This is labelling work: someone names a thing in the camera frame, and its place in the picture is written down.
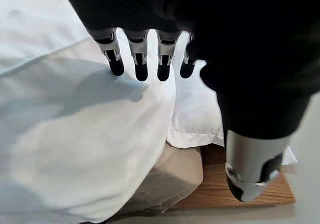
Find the robotic hand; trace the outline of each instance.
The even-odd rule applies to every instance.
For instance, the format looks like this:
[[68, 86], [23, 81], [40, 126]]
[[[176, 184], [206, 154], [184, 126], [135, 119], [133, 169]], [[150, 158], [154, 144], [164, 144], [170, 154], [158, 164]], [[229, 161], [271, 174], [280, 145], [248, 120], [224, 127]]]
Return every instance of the robotic hand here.
[[192, 34], [181, 76], [194, 61], [217, 92], [228, 184], [254, 200], [278, 174], [290, 135], [320, 89], [320, 0], [70, 0], [115, 75], [124, 72], [117, 27], [124, 29], [136, 77], [146, 80], [147, 32], [158, 34], [158, 78], [169, 76], [182, 30]]

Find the robot finger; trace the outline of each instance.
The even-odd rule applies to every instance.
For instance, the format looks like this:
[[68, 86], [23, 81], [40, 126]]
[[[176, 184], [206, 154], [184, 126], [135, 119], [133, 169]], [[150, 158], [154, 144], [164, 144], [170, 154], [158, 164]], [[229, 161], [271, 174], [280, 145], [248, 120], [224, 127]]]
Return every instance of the robot finger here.
[[148, 77], [148, 29], [142, 31], [124, 30], [130, 46], [131, 56], [134, 61], [135, 76], [139, 81], [145, 81]]
[[170, 63], [174, 55], [177, 40], [181, 32], [167, 33], [157, 30], [158, 37], [158, 71], [160, 81], [166, 81], [170, 74]]
[[109, 61], [111, 72], [120, 76], [124, 73], [124, 64], [120, 55], [120, 48], [116, 36], [116, 28], [110, 28], [99, 32], [90, 32], [96, 43], [98, 44], [102, 54]]
[[[192, 40], [192, 35], [189, 34], [189, 42], [191, 40]], [[185, 56], [183, 58], [183, 62], [180, 68], [180, 76], [182, 78], [189, 78], [192, 75], [193, 70], [195, 68], [196, 60], [190, 58], [187, 51], [184, 52], [184, 55]]]

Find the beige fabric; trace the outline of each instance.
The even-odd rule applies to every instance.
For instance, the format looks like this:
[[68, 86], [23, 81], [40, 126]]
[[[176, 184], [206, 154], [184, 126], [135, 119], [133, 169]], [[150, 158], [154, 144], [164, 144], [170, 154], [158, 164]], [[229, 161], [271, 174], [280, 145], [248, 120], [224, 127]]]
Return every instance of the beige fabric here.
[[202, 181], [200, 148], [178, 149], [166, 143], [156, 165], [117, 215], [163, 213], [190, 195]]

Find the wooden surface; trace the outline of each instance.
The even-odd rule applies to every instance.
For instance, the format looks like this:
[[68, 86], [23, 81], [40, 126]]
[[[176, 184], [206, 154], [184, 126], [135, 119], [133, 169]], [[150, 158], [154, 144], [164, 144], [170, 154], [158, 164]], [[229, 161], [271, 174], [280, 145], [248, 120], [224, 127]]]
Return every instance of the wooden surface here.
[[201, 150], [203, 158], [203, 183], [191, 195], [175, 204], [172, 209], [270, 206], [296, 202], [282, 174], [254, 202], [245, 204], [235, 199], [228, 188], [226, 180], [223, 148], [212, 146], [206, 146], [204, 152]]

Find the white pillowcase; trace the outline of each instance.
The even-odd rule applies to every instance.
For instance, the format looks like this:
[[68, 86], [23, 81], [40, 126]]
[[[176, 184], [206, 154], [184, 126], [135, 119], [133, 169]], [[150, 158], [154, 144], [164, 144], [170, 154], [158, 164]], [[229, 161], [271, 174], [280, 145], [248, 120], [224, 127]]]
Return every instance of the white pillowcase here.
[[152, 30], [149, 76], [137, 81], [117, 35], [121, 77], [79, 20], [16, 10], [0, 21], [0, 223], [102, 222], [161, 155], [174, 74], [158, 80]]
[[[183, 32], [177, 42], [172, 66], [174, 69], [176, 98], [167, 141], [177, 148], [190, 148], [207, 144], [224, 146], [224, 134], [216, 93], [204, 85], [199, 72], [204, 61], [198, 60], [188, 79], [180, 76], [188, 33]], [[290, 148], [284, 153], [283, 165], [296, 163]]]

